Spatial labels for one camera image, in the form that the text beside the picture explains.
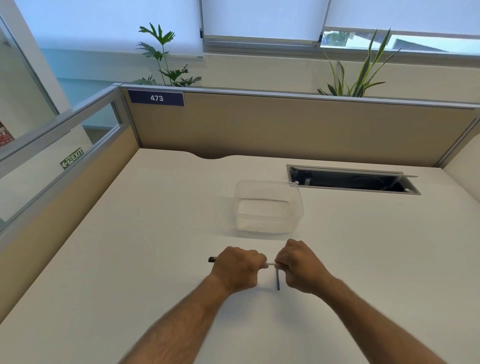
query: beige partition panel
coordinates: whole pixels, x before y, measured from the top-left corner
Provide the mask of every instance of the beige partition panel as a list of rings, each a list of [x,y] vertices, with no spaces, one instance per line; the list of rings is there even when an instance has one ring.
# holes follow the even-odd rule
[[[204,158],[240,154],[431,167],[479,115],[475,105],[212,90],[185,91],[185,107],[134,104],[131,87],[122,88],[144,148]]]
[[[137,150],[128,127],[0,251],[0,322]]]

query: green plant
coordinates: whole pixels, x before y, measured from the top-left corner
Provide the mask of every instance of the green plant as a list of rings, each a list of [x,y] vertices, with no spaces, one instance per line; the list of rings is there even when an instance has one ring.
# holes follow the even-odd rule
[[[378,48],[378,51],[375,55],[375,57],[372,60],[372,44],[373,40],[375,39],[375,36],[377,35],[377,31],[375,30],[375,33],[373,34],[373,37],[370,41],[370,45],[368,46],[368,54],[365,62],[363,63],[363,66],[361,68],[360,74],[358,76],[358,79],[355,81],[355,83],[349,87],[348,84],[345,82],[345,68],[343,67],[343,64],[339,61],[338,63],[340,64],[340,73],[341,75],[339,76],[335,72],[335,68],[333,67],[332,62],[328,58],[327,54],[324,52],[324,55],[327,57],[328,62],[330,63],[330,68],[332,69],[333,73],[333,79],[334,79],[334,85],[332,86],[331,84],[327,84],[328,89],[331,92],[331,95],[333,96],[351,96],[351,97],[363,97],[365,95],[365,91],[375,85],[381,85],[384,84],[385,82],[374,82],[372,83],[373,78],[377,74],[377,72],[384,66],[385,63],[388,62],[390,58],[392,58],[394,55],[396,55],[401,49],[397,50],[395,53],[390,55],[385,62],[383,62],[380,67],[378,67],[375,72],[373,72],[372,76],[369,77],[370,71],[374,67],[375,64],[380,60],[380,57],[382,56],[385,46],[387,44],[387,41],[390,37],[390,29],[388,30],[387,34],[385,35],[385,38],[383,39],[380,47]],[[320,95],[329,95],[324,90],[321,88],[318,88],[318,93]]]
[[[191,84],[194,84],[197,81],[200,81],[202,79],[201,77],[195,77],[195,78],[190,77],[187,79],[181,77],[181,75],[188,73],[187,64],[181,70],[171,70],[170,68],[168,68],[167,57],[169,53],[165,52],[165,45],[168,42],[171,42],[173,40],[173,38],[175,37],[175,33],[170,31],[165,35],[163,35],[162,28],[160,27],[160,25],[158,26],[158,32],[155,29],[155,27],[152,25],[152,23],[150,23],[150,27],[152,30],[147,29],[144,26],[141,26],[139,33],[151,34],[161,44],[162,50],[161,51],[156,50],[155,47],[152,47],[151,45],[146,44],[144,42],[138,43],[140,47],[137,49],[144,50],[145,53],[143,53],[143,55],[145,57],[147,58],[153,57],[156,59],[158,64],[158,70],[162,76],[163,84],[165,86],[187,87],[187,86],[190,86]],[[153,75],[148,76],[146,79],[142,77],[141,79],[136,80],[134,83],[140,84],[140,85],[156,85],[157,84],[155,79],[153,78]]]

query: left hand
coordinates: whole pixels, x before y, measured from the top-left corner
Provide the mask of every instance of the left hand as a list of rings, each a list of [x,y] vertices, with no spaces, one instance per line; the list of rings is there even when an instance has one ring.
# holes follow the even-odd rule
[[[257,285],[258,271],[268,268],[267,257],[256,250],[227,247],[216,258],[210,276],[228,295]]]

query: white desk surface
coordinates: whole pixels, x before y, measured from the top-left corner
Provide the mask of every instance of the white desk surface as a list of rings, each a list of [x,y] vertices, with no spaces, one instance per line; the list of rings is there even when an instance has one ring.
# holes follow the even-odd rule
[[[300,188],[294,233],[237,231],[237,181],[286,181],[286,164],[401,170],[421,196]],[[209,256],[272,260],[288,237],[447,361],[480,362],[480,205],[443,170],[140,149],[0,325],[0,363],[117,363]],[[269,268],[225,302],[197,363],[367,361],[328,306],[284,278],[277,291]]]

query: clear plastic container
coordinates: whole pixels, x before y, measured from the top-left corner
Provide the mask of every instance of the clear plastic container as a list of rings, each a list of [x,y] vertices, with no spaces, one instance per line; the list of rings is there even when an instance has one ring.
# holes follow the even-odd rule
[[[292,232],[303,217],[299,188],[290,182],[239,181],[235,187],[235,217],[239,230]]]

